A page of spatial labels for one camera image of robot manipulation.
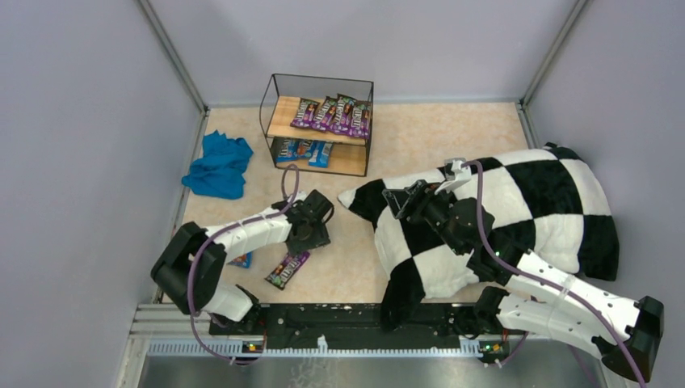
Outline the purple brown candy bag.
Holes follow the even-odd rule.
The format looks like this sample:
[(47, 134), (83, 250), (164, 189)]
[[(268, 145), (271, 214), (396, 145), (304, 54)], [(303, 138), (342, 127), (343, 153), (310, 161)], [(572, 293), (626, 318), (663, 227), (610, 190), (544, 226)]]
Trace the purple brown candy bag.
[(352, 110), (357, 103), (357, 99), (338, 93), (336, 102), (336, 110), (334, 119), (330, 125), (330, 131), (338, 135), (347, 135), (349, 133)]

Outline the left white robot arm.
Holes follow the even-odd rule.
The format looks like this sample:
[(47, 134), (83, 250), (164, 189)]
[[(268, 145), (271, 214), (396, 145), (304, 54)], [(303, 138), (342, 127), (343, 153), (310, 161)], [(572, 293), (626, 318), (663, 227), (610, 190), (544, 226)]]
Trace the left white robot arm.
[(204, 310), (239, 322), (256, 300), (239, 285), (221, 282), (226, 264), (272, 244), (285, 244), (290, 255), (328, 245), (326, 224), (333, 211), (333, 203), (313, 190), (228, 224), (201, 227), (188, 222), (173, 235), (150, 276), (183, 314)]

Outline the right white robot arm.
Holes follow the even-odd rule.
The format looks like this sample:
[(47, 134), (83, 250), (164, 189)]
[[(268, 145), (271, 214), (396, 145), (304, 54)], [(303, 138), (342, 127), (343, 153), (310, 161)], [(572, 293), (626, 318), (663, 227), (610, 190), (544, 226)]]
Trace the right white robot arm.
[(621, 377), (646, 386), (664, 331), (664, 305), (600, 289), (547, 263), (492, 229), (482, 195), (450, 200), (420, 179), (382, 196), (396, 219), (427, 224), (453, 254), (470, 253), (467, 268), (495, 283), (479, 299), (478, 319), (507, 330), (545, 335), (583, 350)]

